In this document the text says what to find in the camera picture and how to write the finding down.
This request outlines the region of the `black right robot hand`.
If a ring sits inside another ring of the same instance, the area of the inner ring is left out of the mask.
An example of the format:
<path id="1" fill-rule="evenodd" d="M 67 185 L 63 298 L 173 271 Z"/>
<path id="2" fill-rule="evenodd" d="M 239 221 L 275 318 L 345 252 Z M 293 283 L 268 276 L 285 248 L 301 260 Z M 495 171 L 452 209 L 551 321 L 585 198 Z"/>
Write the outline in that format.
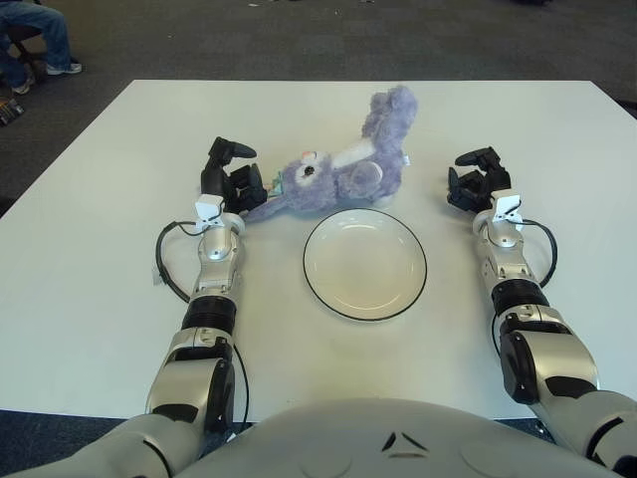
<path id="1" fill-rule="evenodd" d="M 448 170 L 447 201 L 461 210 L 475 213 L 488 210 L 492 207 L 492 193 L 512 186 L 509 173 L 491 146 L 464 153 L 454 164 L 477 166 L 463 175 L 459 175 L 454 167 Z"/>

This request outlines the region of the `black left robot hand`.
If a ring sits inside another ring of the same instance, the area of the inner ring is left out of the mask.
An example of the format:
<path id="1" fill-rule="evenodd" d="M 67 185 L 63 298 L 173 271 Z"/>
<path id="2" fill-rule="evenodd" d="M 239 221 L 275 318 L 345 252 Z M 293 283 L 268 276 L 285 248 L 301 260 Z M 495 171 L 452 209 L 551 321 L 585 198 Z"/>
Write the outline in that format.
<path id="1" fill-rule="evenodd" d="M 230 213 L 251 211 L 264 204 L 268 192 L 256 163 L 230 173 L 224 169 L 235 157 L 252 159 L 256 156 L 257 152 L 252 147 L 217 136 L 200 175 L 201 192 L 221 196 L 225 200 L 224 210 Z"/>

